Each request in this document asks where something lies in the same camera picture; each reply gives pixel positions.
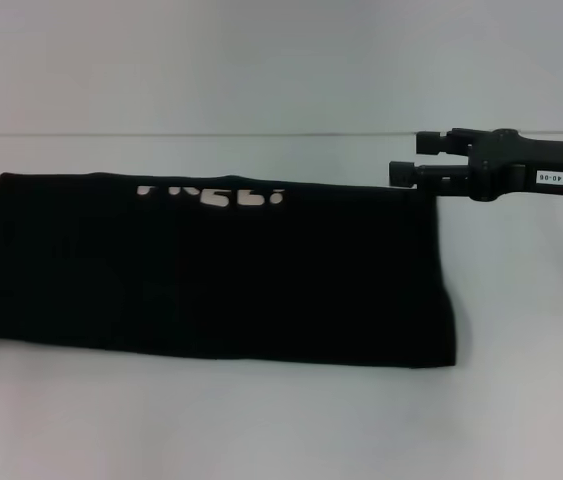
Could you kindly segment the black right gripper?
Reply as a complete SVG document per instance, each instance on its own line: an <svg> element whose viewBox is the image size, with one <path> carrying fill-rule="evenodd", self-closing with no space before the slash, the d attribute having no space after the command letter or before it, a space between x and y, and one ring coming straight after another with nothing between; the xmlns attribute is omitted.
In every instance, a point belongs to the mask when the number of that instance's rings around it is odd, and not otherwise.
<svg viewBox="0 0 563 480"><path fill-rule="evenodd" d="M471 199L485 202L517 192L563 196L563 141L530 139L515 130L453 128L417 132L416 153L465 156L468 167L391 162L392 187L468 191Z"/></svg>

